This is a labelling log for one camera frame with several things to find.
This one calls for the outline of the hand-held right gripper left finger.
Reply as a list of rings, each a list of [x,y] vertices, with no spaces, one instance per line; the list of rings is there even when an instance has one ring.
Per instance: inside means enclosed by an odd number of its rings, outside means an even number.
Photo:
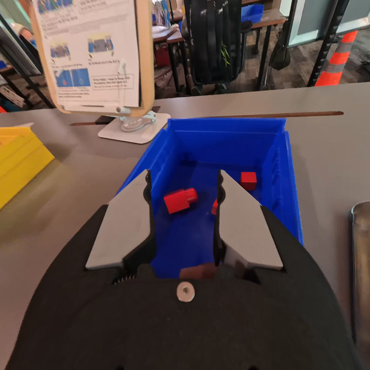
[[[156,256],[149,169],[142,171],[108,203],[86,262],[87,270],[119,268],[136,272]]]

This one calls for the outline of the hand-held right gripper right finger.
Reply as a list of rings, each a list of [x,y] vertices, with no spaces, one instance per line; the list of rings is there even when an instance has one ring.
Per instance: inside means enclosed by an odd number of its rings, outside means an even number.
[[[280,271],[283,262],[261,204],[226,171],[219,170],[214,224],[214,262],[240,271]]]

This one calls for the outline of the red one-stud plastic brick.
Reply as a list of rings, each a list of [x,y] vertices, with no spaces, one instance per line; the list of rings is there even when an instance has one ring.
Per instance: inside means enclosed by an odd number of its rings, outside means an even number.
[[[179,189],[164,196],[164,202],[169,214],[174,214],[190,208],[198,201],[195,188]]]

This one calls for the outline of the blue plastic bin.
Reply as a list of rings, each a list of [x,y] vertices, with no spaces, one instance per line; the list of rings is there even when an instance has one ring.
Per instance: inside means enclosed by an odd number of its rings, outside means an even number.
[[[251,195],[268,207],[303,245],[302,223],[285,118],[170,119],[143,153],[120,192],[143,170],[152,181],[156,275],[176,279],[182,268],[214,261],[215,216],[211,214],[220,169],[235,181],[256,172]],[[169,214],[164,196],[195,188],[198,201]]]

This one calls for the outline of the yellow plastic bin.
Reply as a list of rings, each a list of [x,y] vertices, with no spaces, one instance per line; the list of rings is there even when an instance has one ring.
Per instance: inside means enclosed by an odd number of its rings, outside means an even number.
[[[32,126],[0,128],[1,209],[55,159]]]

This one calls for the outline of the person's right hand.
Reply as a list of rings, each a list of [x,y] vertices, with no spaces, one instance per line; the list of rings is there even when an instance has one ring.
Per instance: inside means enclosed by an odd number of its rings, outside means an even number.
[[[214,263],[204,263],[197,266],[186,267],[180,270],[180,280],[213,279],[218,267]]]

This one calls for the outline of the white stand base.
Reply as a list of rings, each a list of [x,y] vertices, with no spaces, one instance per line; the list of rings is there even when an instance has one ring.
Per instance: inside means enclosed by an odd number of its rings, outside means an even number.
[[[165,127],[171,116],[150,111],[142,117],[117,117],[99,131],[100,138],[146,144]]]

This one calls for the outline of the black hanging bag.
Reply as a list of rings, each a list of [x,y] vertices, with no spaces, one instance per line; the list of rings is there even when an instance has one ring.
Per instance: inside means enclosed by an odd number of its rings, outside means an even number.
[[[290,50],[285,44],[276,43],[269,60],[269,67],[280,71],[291,63]]]

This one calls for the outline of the orange traffic cone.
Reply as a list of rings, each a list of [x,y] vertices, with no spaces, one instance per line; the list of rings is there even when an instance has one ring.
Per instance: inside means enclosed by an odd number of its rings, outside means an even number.
[[[315,86],[336,86],[340,83],[345,64],[348,61],[349,54],[358,34],[358,30],[346,33],[337,49],[329,60],[324,71],[318,77]]]

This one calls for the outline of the black panel tripod stand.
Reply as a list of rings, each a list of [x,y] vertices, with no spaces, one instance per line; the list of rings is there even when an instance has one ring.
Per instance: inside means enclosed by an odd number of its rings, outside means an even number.
[[[318,53],[318,56],[314,64],[312,73],[310,75],[307,87],[315,86],[316,82],[318,81],[318,78],[321,74],[325,61],[327,59],[327,55],[329,53],[330,47],[335,38],[336,31],[342,21],[342,18],[344,16],[348,3],[349,3],[349,0],[336,1],[335,9],[330,17],[330,23],[327,27],[325,36],[323,38],[323,43]]]

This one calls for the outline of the hanging black jackets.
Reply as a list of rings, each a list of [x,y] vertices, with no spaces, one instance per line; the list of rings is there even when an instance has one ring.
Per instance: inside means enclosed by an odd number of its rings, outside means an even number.
[[[186,35],[194,86],[228,84],[245,61],[251,21],[242,22],[241,0],[185,0]]]

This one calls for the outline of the wooden table with black legs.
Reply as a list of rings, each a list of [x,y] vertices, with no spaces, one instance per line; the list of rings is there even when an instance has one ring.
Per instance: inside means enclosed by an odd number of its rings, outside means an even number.
[[[271,28],[279,24],[284,24],[285,21],[286,21],[286,18],[278,10],[268,10],[268,11],[263,12],[262,20],[256,24],[253,24],[252,26],[252,30],[257,31],[256,43],[254,45],[253,54],[258,53],[260,31],[262,30],[262,28],[266,27],[265,39],[263,43],[260,66],[259,66],[259,73],[258,73],[256,86],[255,86],[256,91],[263,90],[263,86],[264,86],[263,84],[264,84],[264,80],[266,77],[266,71],[265,71],[266,58],[267,58],[267,52],[269,48]],[[182,58],[187,91],[188,91],[188,94],[190,94],[189,92],[190,84],[189,84],[189,79],[188,79],[189,72],[188,72],[188,67],[187,67],[185,40],[182,37],[180,29],[179,28],[171,29],[170,31],[166,31],[164,36],[158,36],[156,38],[153,38],[154,51],[156,51],[156,46],[162,43],[166,43],[167,45],[173,80],[174,80],[175,89],[176,89],[177,94],[180,93],[180,88],[179,88],[179,83],[178,83],[177,64],[175,63],[173,45],[178,46],[178,49],[181,52],[180,55]]]

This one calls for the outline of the small blue storage bin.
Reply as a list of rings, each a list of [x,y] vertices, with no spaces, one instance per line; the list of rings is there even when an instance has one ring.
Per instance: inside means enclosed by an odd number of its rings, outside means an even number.
[[[258,23],[262,19],[264,5],[259,3],[251,3],[241,8],[241,22],[250,21],[253,24]]]

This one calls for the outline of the grey framed panel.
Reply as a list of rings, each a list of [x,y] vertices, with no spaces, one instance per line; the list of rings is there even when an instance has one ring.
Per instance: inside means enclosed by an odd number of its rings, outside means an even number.
[[[329,27],[337,1],[331,0],[281,0],[273,1],[280,13],[291,17],[291,31],[288,39],[288,48],[322,40]],[[336,35],[369,27],[370,1],[350,0],[342,16]]]

